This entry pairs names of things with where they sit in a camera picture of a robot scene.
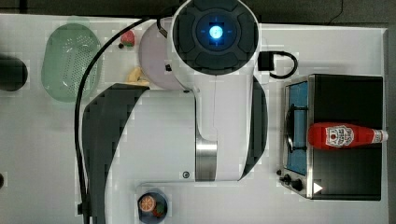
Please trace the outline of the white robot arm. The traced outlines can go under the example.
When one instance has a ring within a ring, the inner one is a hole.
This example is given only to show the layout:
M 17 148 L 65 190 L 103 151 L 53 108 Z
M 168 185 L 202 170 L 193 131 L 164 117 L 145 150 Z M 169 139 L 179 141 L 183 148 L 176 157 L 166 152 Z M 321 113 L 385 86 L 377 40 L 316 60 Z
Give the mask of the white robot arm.
M 263 153 L 267 106 L 252 11 L 241 0 L 186 0 L 166 40 L 176 89 L 116 83 L 84 109 L 84 224 L 159 224 L 169 187 L 240 180 Z

